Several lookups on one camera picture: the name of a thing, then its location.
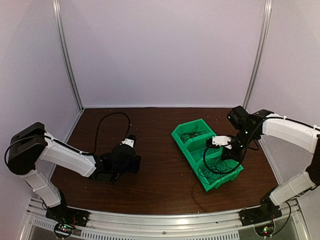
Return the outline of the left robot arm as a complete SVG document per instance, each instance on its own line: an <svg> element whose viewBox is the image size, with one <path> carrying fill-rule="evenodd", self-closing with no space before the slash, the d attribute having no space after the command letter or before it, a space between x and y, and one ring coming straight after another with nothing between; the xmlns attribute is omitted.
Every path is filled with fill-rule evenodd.
<svg viewBox="0 0 320 240"><path fill-rule="evenodd" d="M95 181L115 183L123 174L140 170L141 157L136 154L136 136L129 135L111 152L102 155L84 152L60 141L36 122L11 138L4 153L9 171L20 176L61 222L72 218L63 203L63 194L41 172L38 162L46 161Z"/></svg>

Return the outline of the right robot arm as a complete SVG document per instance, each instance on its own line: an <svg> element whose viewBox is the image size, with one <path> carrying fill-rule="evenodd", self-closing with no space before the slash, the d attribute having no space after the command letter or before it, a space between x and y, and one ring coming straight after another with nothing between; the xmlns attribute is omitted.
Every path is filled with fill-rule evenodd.
<svg viewBox="0 0 320 240"><path fill-rule="evenodd" d="M227 120L227 114L231 108L221 108L217 116L213 117L215 121L217 134L232 134L236 130ZM320 124L320 113L302 113L290 115L298 121L308 124ZM278 184L288 181L290 177L304 170L312 160L311 153L303 150L301 147L285 142L275 137L266 136L261 139L260 146L264 146L259 151L249 150L244 160L244 171L233 183L229 182L222 186L223 198L230 204L223 203L220 210L231 210L236 208L253 207L259 205L263 195ZM316 211L320 208L320 187L313 191L308 191L298 202L302 211Z"/></svg>

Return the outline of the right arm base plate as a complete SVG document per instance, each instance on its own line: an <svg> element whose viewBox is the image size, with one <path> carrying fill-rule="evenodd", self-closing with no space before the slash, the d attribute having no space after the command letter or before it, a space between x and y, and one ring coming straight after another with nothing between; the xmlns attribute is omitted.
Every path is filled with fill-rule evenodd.
<svg viewBox="0 0 320 240"><path fill-rule="evenodd" d="M261 238L269 238L275 232L274 220L282 216L278 206L262 203L253 208L244 208L239 212L239 219L243 227L254 226L255 233Z"/></svg>

